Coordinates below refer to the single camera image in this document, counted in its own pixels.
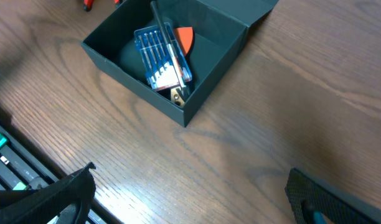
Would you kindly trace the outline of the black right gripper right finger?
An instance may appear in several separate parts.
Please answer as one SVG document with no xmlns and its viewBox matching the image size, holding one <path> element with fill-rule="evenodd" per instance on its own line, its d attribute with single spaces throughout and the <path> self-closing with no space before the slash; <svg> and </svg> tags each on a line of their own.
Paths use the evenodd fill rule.
<svg viewBox="0 0 381 224">
<path fill-rule="evenodd" d="M 381 210 L 297 168 L 285 193 L 296 223 L 381 223 Z"/>
</svg>

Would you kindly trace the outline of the clear precision screwdriver set case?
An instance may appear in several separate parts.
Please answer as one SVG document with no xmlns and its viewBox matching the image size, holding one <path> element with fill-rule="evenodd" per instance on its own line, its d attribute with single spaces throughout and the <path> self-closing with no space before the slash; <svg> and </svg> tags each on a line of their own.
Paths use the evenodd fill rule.
<svg viewBox="0 0 381 224">
<path fill-rule="evenodd" d="M 181 53 L 177 52 L 181 48 L 177 44 L 174 29 L 170 23 L 165 23 L 171 44 L 176 51 L 179 66 L 182 62 Z M 161 91 L 167 88 L 178 86 L 172 60 L 164 44 L 161 31 L 158 26 L 149 26 L 138 29 L 134 32 L 135 45 L 141 54 L 144 67 L 146 69 L 146 81 L 154 91 Z"/>
</svg>

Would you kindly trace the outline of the orange scraper with wooden handle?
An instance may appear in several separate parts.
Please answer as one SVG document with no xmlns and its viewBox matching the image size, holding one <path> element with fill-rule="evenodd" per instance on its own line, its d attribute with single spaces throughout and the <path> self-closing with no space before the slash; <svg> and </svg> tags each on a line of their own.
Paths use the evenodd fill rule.
<svg viewBox="0 0 381 224">
<path fill-rule="evenodd" d="M 191 48 L 194 43 L 194 30 L 192 27 L 178 27 L 174 29 L 174 35 L 177 40 L 178 46 L 181 48 L 177 52 L 181 53 L 182 62 L 180 63 L 183 71 L 183 79 L 186 85 L 189 88 L 190 94 L 192 89 L 192 74 L 190 68 L 184 63 L 187 62 L 186 56 L 191 51 Z M 180 91 L 180 86 L 174 86 L 170 89 L 170 99 L 171 102 L 179 107 L 183 107 L 186 100 L 183 99 L 183 96 Z"/>
</svg>

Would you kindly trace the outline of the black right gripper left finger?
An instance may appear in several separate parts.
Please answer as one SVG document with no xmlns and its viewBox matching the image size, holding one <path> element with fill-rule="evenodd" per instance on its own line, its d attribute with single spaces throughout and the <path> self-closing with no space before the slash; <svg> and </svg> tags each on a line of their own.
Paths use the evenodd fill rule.
<svg viewBox="0 0 381 224">
<path fill-rule="evenodd" d="M 94 163 L 39 190 L 0 190 L 0 224 L 87 221 L 95 196 Z"/>
</svg>

